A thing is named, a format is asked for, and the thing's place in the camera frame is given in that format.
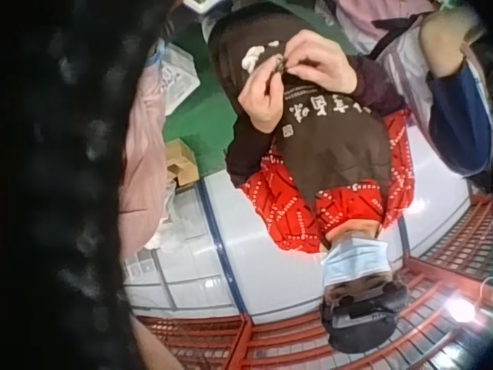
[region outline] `surgical mask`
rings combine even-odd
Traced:
[[[363,234],[353,234],[333,244],[321,261],[324,287],[392,271],[387,260],[387,247],[387,242],[364,237]]]

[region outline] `brown box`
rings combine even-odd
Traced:
[[[182,187],[199,179],[199,169],[193,151],[181,140],[166,143],[166,165],[168,178],[178,178]]]

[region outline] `white face mask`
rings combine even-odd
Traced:
[[[366,275],[392,271],[385,241],[353,234],[334,244],[321,261],[324,287],[352,281]]]

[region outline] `pink clothing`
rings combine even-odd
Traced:
[[[126,169],[119,195],[121,258],[137,253],[154,235],[166,191],[164,88],[160,63],[140,76],[126,137]]]

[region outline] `green floor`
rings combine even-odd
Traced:
[[[338,41],[347,53],[355,53],[338,26],[328,27],[322,17],[307,8],[285,6],[314,25],[320,34]],[[206,176],[224,168],[224,150],[233,138],[236,115],[211,71],[200,25],[190,26],[173,43],[193,55],[200,87],[168,117],[163,135],[165,141],[182,138],[195,153],[201,176]]]

